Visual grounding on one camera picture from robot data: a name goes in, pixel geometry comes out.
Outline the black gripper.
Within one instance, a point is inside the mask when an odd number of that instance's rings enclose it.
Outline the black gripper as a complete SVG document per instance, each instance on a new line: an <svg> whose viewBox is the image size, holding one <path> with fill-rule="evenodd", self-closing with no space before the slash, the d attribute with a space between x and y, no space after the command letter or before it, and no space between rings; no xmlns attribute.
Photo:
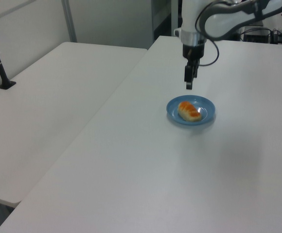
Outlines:
<svg viewBox="0 0 282 233"><path fill-rule="evenodd" d="M186 83L186 89L192 90L193 78L197 78L200 59L204 56L205 44L197 46L187 46L183 44L182 48L182 55L188 61L185 66L184 82Z"/></svg>

